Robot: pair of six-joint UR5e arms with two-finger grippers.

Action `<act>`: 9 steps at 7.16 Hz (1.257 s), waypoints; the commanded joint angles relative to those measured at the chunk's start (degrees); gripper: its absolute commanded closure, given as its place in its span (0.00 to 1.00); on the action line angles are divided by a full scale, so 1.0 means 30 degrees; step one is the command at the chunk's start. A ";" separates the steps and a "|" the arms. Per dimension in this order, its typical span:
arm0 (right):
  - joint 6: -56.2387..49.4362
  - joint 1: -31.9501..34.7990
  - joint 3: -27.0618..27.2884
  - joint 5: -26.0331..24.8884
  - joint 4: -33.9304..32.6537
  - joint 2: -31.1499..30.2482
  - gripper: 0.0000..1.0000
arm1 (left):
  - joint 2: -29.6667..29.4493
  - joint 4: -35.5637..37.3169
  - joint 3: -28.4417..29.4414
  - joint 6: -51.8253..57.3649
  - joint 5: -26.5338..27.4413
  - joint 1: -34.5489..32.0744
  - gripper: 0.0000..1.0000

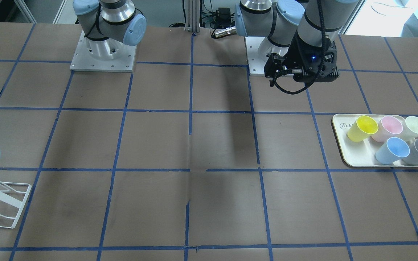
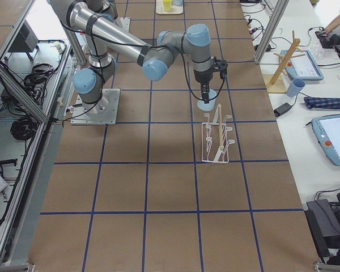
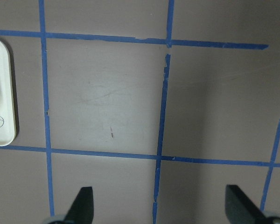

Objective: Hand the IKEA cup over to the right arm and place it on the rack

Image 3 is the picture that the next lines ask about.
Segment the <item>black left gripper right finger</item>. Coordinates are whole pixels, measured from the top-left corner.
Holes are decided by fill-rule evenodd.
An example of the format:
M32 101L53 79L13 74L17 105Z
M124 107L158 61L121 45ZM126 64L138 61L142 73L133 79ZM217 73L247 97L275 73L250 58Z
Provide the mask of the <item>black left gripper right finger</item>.
M280 224L280 217L267 217L238 185L225 187L225 214L231 224Z

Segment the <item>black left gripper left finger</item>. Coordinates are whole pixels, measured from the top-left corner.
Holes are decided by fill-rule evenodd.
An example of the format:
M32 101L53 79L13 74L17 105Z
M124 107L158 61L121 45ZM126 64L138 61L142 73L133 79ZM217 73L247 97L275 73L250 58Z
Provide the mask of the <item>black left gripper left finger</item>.
M82 187L65 215L46 218L44 224L92 224L94 199L92 187Z

